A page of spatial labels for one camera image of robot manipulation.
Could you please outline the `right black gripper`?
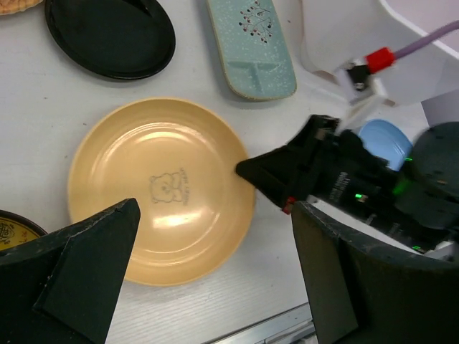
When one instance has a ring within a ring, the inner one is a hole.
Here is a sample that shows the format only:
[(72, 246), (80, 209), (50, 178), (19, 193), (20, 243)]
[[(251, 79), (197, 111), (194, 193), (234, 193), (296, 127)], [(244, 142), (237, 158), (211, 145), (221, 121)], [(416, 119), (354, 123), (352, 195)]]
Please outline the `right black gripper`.
[(306, 135), (319, 144), (311, 193), (388, 237), (424, 254), (458, 242), (458, 123), (423, 131), (394, 171), (339, 121), (312, 115)]

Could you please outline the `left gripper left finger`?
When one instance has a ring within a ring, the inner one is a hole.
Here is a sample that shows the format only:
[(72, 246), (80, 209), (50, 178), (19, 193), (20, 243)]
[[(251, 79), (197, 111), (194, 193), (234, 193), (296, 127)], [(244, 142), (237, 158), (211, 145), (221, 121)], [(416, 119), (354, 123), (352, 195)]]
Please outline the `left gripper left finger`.
[(1, 252), (2, 343), (104, 343), (138, 231), (125, 199)]

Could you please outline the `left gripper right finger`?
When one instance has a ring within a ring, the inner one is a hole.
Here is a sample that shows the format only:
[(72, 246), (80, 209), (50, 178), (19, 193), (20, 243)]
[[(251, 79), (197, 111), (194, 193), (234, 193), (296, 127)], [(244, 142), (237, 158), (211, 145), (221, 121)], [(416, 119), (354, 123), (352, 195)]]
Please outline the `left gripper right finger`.
[(458, 265), (411, 253), (305, 202), (293, 235), (320, 343), (456, 343)]

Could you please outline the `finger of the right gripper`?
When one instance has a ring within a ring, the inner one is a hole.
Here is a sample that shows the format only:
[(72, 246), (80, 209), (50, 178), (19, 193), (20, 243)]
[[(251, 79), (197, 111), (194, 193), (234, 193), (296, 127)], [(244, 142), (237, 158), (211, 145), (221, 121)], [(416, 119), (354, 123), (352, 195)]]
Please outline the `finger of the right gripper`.
[(290, 214), (296, 201), (305, 201), (313, 194), (338, 125), (337, 118), (312, 115), (288, 143), (239, 162), (235, 172)]

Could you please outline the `blue round plate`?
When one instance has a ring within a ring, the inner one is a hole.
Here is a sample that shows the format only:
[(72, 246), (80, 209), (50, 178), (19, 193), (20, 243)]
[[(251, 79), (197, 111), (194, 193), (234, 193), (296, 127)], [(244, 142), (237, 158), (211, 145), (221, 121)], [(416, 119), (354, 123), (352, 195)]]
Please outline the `blue round plate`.
[(364, 147), (372, 155), (386, 160), (388, 167), (393, 171), (400, 170), (412, 150), (412, 143), (408, 137), (386, 120), (370, 120), (357, 130), (357, 134)]

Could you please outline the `beige round plate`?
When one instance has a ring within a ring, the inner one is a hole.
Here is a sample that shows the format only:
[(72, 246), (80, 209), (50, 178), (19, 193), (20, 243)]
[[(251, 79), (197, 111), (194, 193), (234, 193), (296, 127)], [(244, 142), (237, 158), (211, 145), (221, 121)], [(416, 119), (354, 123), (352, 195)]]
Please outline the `beige round plate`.
[(126, 279), (181, 285), (220, 268), (245, 238), (254, 187), (235, 167), (248, 157), (211, 110), (176, 98), (124, 105), (81, 142), (67, 180), (73, 222), (134, 198), (141, 217)]

